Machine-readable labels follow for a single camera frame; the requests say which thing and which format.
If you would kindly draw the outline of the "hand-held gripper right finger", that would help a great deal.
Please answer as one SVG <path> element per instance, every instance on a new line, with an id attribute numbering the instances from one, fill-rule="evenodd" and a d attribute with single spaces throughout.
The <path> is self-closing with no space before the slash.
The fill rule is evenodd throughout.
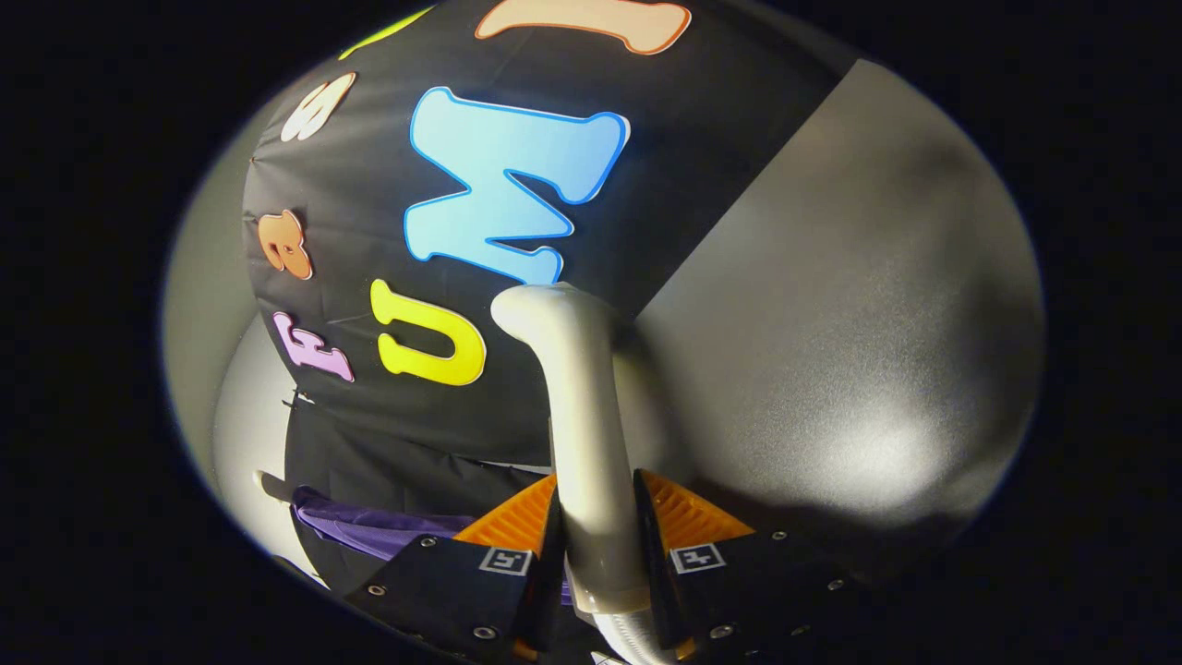
<path id="1" fill-rule="evenodd" d="M 866 626 L 868 585 L 805 537 L 658 472 L 634 471 L 634 500 L 657 640 L 678 664 L 819 664 Z"/>

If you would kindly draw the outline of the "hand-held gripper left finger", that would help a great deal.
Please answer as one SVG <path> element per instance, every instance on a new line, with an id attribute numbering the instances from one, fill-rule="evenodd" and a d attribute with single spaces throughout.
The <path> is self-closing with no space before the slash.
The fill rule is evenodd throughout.
<path id="1" fill-rule="evenodd" d="M 452 664 L 539 664 L 557 641 L 565 550 L 550 475 L 455 536 L 418 534 L 346 602 Z"/>

